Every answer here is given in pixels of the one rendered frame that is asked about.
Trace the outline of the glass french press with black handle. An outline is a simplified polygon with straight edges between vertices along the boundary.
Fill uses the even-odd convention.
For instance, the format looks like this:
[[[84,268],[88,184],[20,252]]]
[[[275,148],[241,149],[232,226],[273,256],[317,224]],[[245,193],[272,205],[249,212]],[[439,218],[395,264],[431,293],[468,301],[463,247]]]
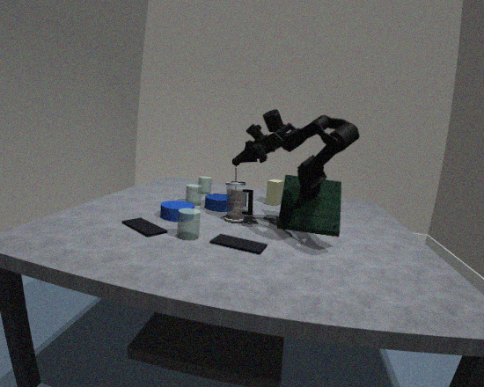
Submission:
[[[245,182],[237,181],[237,165],[232,159],[232,163],[236,165],[235,181],[226,182],[226,217],[228,222],[243,222],[246,220],[244,215],[253,214],[253,190],[245,189]],[[245,192],[248,193],[248,212],[245,212]]]

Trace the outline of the blue short cylinder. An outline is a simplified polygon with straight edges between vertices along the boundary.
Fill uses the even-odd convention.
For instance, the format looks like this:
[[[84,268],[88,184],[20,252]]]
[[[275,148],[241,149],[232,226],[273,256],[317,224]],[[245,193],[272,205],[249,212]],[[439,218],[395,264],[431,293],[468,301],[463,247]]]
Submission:
[[[179,210],[182,208],[194,208],[194,204],[186,201],[165,201],[161,203],[161,218],[167,221],[178,222]]]
[[[205,196],[205,208],[217,212],[226,212],[225,194],[208,194]]]

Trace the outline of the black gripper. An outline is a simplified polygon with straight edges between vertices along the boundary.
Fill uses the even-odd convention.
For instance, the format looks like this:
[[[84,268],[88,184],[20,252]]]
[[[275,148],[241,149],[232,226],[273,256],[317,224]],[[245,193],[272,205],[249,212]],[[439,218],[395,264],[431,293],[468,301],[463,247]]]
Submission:
[[[277,149],[276,143],[272,135],[267,136],[261,142],[247,141],[245,149],[239,153],[234,160],[235,163],[246,163],[246,162],[260,162],[263,163],[267,161],[267,153],[275,151]]]

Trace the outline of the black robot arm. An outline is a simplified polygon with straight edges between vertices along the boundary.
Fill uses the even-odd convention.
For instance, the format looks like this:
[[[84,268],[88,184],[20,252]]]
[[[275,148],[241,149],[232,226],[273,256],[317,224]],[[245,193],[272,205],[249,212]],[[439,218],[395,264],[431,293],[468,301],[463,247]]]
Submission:
[[[300,192],[303,198],[319,199],[320,183],[327,178],[323,171],[324,165],[336,153],[344,151],[360,137],[354,124],[326,115],[319,116],[302,129],[296,129],[290,123],[287,125],[283,124],[277,109],[266,112],[263,118],[267,123],[269,132],[274,132],[272,137],[275,140],[277,149],[283,147],[287,152],[291,152],[304,143],[307,138],[314,135],[320,135],[323,143],[326,145],[316,157],[309,157],[297,167],[297,176],[301,185]],[[324,131],[326,128],[336,130],[328,134]],[[291,131],[286,133],[290,129]],[[246,132],[256,142],[261,142],[267,137],[267,135],[262,134],[260,125],[255,126],[253,124]]]

